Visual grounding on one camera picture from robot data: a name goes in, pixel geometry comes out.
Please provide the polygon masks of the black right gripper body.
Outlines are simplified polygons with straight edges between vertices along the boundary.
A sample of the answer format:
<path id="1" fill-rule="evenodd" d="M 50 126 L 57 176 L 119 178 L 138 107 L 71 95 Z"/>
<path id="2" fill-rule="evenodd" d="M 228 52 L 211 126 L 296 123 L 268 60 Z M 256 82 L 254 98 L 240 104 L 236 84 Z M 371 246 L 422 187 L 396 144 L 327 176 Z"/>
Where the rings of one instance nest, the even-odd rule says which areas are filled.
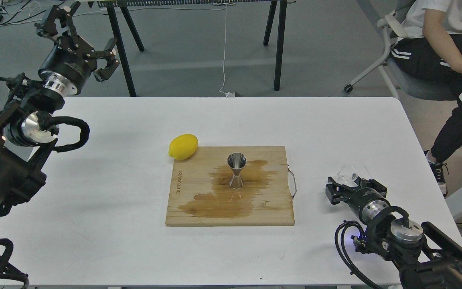
<path id="1" fill-rule="evenodd" d="M 350 191 L 348 206 L 365 225 L 368 225 L 383 209 L 390 207 L 390 203 L 385 198 L 387 188 L 383 185 L 376 188 L 363 188 L 357 185 L 350 187 Z"/>

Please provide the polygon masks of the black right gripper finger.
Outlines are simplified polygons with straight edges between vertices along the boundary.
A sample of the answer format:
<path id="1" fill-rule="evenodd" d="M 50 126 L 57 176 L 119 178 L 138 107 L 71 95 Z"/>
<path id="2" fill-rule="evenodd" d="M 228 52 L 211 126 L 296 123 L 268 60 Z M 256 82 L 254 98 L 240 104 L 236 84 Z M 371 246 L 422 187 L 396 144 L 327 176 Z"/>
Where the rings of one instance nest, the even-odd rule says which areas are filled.
<path id="1" fill-rule="evenodd" d="M 386 197 L 387 195 L 387 187 L 375 179 L 364 179 L 358 176 L 358 178 L 355 180 L 355 183 L 357 183 L 357 185 L 359 185 L 361 188 L 374 189 L 383 197 Z"/>
<path id="2" fill-rule="evenodd" d="M 332 176 L 328 177 L 326 184 L 326 196 L 332 205 L 342 201 L 347 202 L 356 191 L 356 183 L 347 179 L 335 181 Z"/>

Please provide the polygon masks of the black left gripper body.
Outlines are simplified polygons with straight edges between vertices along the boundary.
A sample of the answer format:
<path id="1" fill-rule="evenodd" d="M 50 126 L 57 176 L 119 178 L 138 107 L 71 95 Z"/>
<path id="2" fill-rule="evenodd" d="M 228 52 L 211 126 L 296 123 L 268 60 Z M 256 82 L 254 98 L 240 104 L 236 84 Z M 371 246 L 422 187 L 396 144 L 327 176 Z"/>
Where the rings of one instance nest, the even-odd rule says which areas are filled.
<path id="1" fill-rule="evenodd" d="M 89 62 L 70 48 L 53 46 L 38 74 L 45 88 L 61 96 L 78 95 L 92 74 Z"/>

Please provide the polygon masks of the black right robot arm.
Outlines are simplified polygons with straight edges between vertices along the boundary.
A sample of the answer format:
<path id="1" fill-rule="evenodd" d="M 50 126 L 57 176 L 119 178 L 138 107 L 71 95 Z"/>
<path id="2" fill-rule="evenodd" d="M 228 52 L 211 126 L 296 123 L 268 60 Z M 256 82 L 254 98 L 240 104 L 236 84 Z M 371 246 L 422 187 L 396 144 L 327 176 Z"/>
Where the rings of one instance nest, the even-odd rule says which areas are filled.
<path id="1" fill-rule="evenodd" d="M 345 202 L 358 221 L 344 221 L 335 232 L 335 247 L 341 260 L 369 287 L 379 285 L 354 265 L 345 249 L 348 228 L 359 231 L 351 236 L 355 250 L 377 254 L 392 262 L 399 271 L 404 289 L 462 289 L 462 247 L 431 222 L 418 224 L 409 214 L 386 199 L 387 188 L 374 179 L 328 178 L 326 195 L 332 205 Z"/>

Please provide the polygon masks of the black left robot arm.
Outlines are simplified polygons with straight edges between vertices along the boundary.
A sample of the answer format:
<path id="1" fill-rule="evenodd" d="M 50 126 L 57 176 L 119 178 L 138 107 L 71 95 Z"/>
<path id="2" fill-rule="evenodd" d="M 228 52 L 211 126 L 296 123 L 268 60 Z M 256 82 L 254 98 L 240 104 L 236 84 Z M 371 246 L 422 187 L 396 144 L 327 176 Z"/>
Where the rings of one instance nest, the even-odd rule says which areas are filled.
<path id="1" fill-rule="evenodd" d="M 41 170 L 51 152 L 73 151 L 89 139 L 88 124 L 70 116 L 53 116 L 65 97 L 78 95 L 90 75 L 108 80 L 120 62 L 115 58 L 116 38 L 95 51 L 78 35 L 72 16 L 80 6 L 53 5 L 35 24 L 36 32 L 53 41 L 53 49 L 38 70 L 40 80 L 24 73 L 0 77 L 0 217 L 30 199 L 45 185 Z M 14 245 L 0 238 L 0 280 L 22 282 L 28 275 L 10 264 Z"/>

